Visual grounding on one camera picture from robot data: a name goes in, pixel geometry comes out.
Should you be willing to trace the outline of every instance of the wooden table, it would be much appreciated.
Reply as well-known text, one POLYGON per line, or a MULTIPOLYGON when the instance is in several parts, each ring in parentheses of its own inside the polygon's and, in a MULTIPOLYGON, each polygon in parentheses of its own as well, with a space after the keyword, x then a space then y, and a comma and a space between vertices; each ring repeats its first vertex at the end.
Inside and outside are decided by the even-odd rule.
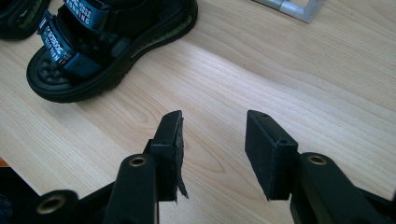
POLYGON ((326 0, 310 24, 248 0, 198 5, 190 33, 144 55, 116 89, 75 104, 45 101, 28 86, 38 35, 1 41, 0 157, 39 194, 83 197, 114 181, 162 116, 180 109, 190 199, 161 203, 161 222, 292 223, 289 202, 265 200, 244 151, 254 109, 300 152, 329 156, 356 186, 391 199, 396 1, 326 0))

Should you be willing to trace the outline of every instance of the black sandal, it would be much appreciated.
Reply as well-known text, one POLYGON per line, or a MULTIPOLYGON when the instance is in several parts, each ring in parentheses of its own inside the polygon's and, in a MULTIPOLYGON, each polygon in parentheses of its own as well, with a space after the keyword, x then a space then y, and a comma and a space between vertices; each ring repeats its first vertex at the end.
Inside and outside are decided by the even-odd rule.
POLYGON ((192 29, 197 12, 195 0, 64 0, 38 27, 45 47, 29 62, 29 85, 57 103, 112 89, 144 53, 192 29))
POLYGON ((0 39, 24 39, 37 29, 50 0, 0 0, 0 39))

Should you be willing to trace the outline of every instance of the sandal strap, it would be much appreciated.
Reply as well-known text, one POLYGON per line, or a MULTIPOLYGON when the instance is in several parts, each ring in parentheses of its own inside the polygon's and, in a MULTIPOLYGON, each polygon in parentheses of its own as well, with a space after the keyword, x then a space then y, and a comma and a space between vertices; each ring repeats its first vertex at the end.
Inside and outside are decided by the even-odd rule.
POLYGON ((52 61, 62 66, 66 71, 87 78, 102 68, 102 65, 75 51, 67 43, 68 41, 56 25, 56 16, 51 15, 49 11, 46 11, 37 31, 41 35, 52 61))
POLYGON ((64 4, 69 8, 73 15, 88 29, 103 31, 109 15, 109 10, 93 6, 86 0, 64 0, 64 4))
POLYGON ((100 0, 64 0, 64 4, 86 28, 128 37, 137 36, 158 19, 160 3, 159 0, 148 0, 137 7, 115 10, 100 0))

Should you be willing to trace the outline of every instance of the black plastic part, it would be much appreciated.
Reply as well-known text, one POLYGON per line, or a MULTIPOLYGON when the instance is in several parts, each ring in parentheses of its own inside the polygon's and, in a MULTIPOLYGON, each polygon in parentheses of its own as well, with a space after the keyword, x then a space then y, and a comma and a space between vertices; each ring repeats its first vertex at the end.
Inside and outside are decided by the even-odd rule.
POLYGON ((78 201, 76 223, 102 223, 114 182, 78 201))
POLYGON ((306 194, 298 183, 291 193, 290 211, 295 224, 316 224, 318 223, 314 210, 306 198, 306 194))
POLYGON ((296 176, 318 223, 388 223, 330 158, 303 153, 296 176))
POLYGON ((147 154, 126 158, 120 166, 103 223, 158 223, 158 213, 155 160, 147 154))
POLYGON ((385 219, 392 220, 393 223, 396 223, 396 194, 393 196, 392 201, 388 201, 387 199, 379 197, 367 190, 359 190, 379 214, 381 214, 385 219))
POLYGON ((245 151, 267 200, 287 200, 298 144, 270 116, 247 112, 245 151))
POLYGON ((177 200, 177 185, 183 195, 188 197, 181 178, 183 163, 183 118, 180 110, 163 116, 161 123, 150 140, 145 153, 150 154, 157 163, 159 201, 171 202, 177 200))

